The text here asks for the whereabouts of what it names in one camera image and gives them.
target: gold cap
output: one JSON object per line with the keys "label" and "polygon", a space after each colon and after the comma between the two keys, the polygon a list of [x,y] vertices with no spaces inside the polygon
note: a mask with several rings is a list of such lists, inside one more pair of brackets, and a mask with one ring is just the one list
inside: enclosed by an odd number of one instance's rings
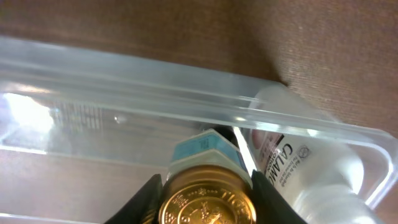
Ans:
{"label": "gold cap", "polygon": [[250,187],[234,172],[218,166],[196,166],[167,181],[159,223],[255,223]]}

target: blue label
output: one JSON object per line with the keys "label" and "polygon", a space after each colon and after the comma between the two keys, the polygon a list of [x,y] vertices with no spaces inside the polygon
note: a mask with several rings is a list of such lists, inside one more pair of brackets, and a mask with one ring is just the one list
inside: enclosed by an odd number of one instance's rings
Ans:
{"label": "blue label", "polygon": [[226,157],[246,170],[241,153],[228,140],[222,138],[217,132],[209,131],[205,134],[193,137],[176,145],[172,162],[184,159],[210,149],[222,152]]}

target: translucent plastic tray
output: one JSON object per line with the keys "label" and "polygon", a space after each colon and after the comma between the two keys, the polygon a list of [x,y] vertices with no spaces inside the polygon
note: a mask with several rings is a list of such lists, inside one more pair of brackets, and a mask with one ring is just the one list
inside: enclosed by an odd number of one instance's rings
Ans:
{"label": "translucent plastic tray", "polygon": [[103,223],[213,124],[350,145],[371,208],[397,178],[397,139],[266,80],[0,37],[0,92],[0,223]]}

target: plastic bottle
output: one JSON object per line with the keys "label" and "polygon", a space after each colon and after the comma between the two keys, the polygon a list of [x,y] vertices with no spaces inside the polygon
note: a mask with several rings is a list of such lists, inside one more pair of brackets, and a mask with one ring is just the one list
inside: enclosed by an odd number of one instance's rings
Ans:
{"label": "plastic bottle", "polygon": [[[284,113],[319,118],[311,106],[281,88],[270,86],[256,98],[266,102],[252,103],[252,108],[266,110],[271,103]],[[246,138],[258,168],[306,222],[382,223],[357,196],[364,168],[348,146],[258,130],[249,131]]]}

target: wooden table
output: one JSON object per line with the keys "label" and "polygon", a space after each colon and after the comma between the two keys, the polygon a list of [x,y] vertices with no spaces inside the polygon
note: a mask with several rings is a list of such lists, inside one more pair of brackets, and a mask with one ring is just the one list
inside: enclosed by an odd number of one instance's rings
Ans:
{"label": "wooden table", "polygon": [[[4,0],[0,34],[282,80],[398,137],[397,1]],[[377,210],[387,223],[397,200]]]}

